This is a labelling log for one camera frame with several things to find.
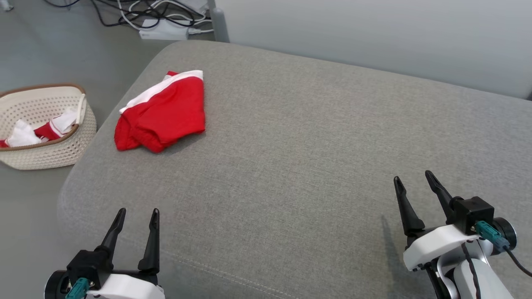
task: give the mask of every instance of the white wall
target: white wall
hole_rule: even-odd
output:
[[[231,43],[515,97],[532,90],[532,0],[216,0]]]

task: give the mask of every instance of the teal connector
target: teal connector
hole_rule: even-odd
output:
[[[87,278],[79,278],[66,295],[65,299],[83,299],[89,291],[89,280]]]
[[[488,222],[478,221],[475,226],[477,234],[493,243],[493,246],[495,246],[499,252],[504,252],[504,247],[510,248],[510,242],[508,242],[498,230],[489,225]]]

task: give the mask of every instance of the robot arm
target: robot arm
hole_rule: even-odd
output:
[[[144,257],[136,270],[115,270],[114,249],[122,231],[126,209],[118,211],[102,244],[93,251],[81,250],[66,267],[54,272],[45,286],[45,299],[164,299],[157,285],[159,272],[159,210],[149,222],[149,237]]]
[[[494,218],[495,209],[480,197],[469,200],[451,197],[432,172],[427,170],[425,176],[445,212],[446,225],[425,229],[406,198],[403,183],[399,177],[394,178],[407,237],[403,253],[406,268],[414,272],[426,270],[438,299],[513,298],[487,259],[516,247],[517,236],[511,224],[503,218]],[[496,242],[494,246],[493,240],[483,238],[487,234],[477,233],[486,228],[507,242],[502,245]]]

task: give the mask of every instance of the gray floor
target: gray floor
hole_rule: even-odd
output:
[[[78,83],[99,124],[171,43],[141,40],[127,27],[102,26],[89,1],[70,11],[39,0],[10,1],[15,9],[0,12],[0,90]],[[104,17],[108,22],[118,18],[109,11]],[[194,38],[213,39],[211,34]],[[64,269],[76,253],[62,247],[56,222],[57,195],[70,169],[17,171],[0,164],[2,298],[42,298],[48,276]]]

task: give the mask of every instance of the basket handle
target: basket handle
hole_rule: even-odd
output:
[[[86,108],[87,108],[87,100],[85,99],[85,94],[81,94],[81,96],[79,97],[78,114],[76,116],[76,122],[75,122],[76,124],[80,124],[83,122]]]

